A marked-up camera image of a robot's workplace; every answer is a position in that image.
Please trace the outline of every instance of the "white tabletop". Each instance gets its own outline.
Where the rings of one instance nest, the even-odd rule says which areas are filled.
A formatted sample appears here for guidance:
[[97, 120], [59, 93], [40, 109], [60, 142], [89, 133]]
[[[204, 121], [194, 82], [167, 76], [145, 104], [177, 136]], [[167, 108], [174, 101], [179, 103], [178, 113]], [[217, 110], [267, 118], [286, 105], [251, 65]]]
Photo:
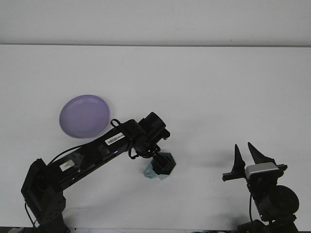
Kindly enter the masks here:
[[64, 192], [68, 226], [235, 229], [249, 221], [249, 192], [222, 173], [234, 144], [253, 164], [250, 141], [289, 166], [279, 184], [298, 195], [296, 225], [309, 230], [310, 75], [308, 48], [1, 45], [0, 225], [30, 226], [20, 193], [28, 168], [88, 141], [65, 135], [58, 116], [95, 94], [122, 122], [157, 113], [171, 132], [159, 145], [177, 166], [161, 181], [143, 176], [150, 160], [117, 157]]

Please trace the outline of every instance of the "black cable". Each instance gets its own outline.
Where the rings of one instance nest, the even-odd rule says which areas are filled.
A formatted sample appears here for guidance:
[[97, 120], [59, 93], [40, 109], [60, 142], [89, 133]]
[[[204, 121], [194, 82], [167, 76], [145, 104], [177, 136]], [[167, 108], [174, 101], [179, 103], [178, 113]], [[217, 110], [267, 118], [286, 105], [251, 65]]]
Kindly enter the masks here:
[[232, 231], [202, 231], [202, 232], [191, 232], [191, 233], [231, 233]]
[[249, 218], [251, 219], [251, 223], [253, 224], [253, 218], [252, 218], [252, 197], [253, 194], [251, 193], [249, 198]]
[[121, 122], [120, 122], [119, 120], [117, 120], [117, 119], [112, 119], [112, 120], [110, 121], [110, 124], [113, 126], [113, 128], [119, 129], [119, 130], [121, 131], [121, 133], [124, 134], [124, 136], [127, 138], [128, 144], [127, 144], [126, 150], [127, 150], [127, 152], [128, 152], [128, 156], [129, 156], [131, 159], [136, 159], [137, 157], [139, 157], [138, 154], [132, 156], [132, 148], [131, 148], [131, 145], [132, 145], [132, 138], [129, 138], [129, 137], [126, 136], [126, 133], [124, 132], [123, 127], [121, 126]]
[[31, 224], [33, 225], [33, 228], [34, 228], [35, 231], [37, 232], [37, 227], [35, 226], [35, 222], [32, 220], [32, 218], [31, 218], [31, 216], [30, 216], [30, 214], [29, 214], [29, 212], [28, 212], [27, 204], [26, 204], [26, 203], [25, 203], [25, 210], [26, 210], [26, 213], [27, 213], [27, 215], [28, 215], [28, 218], [29, 218], [30, 221], [31, 221]]
[[71, 151], [71, 150], [74, 150], [74, 149], [83, 147], [83, 146], [85, 146], [85, 145], [87, 145], [87, 144], [89, 144], [89, 142], [88, 142], [88, 143], [85, 143], [85, 144], [82, 144], [82, 145], [79, 145], [79, 146], [76, 146], [76, 147], [73, 147], [73, 148], [70, 148], [70, 149], [68, 149], [68, 150], [65, 150], [65, 151], [61, 152], [61, 153], [58, 154], [55, 158], [53, 158], [53, 159], [48, 163], [48, 165], [51, 164], [51, 163], [53, 163], [59, 156], [65, 154], [66, 152], [69, 152], [69, 151]]

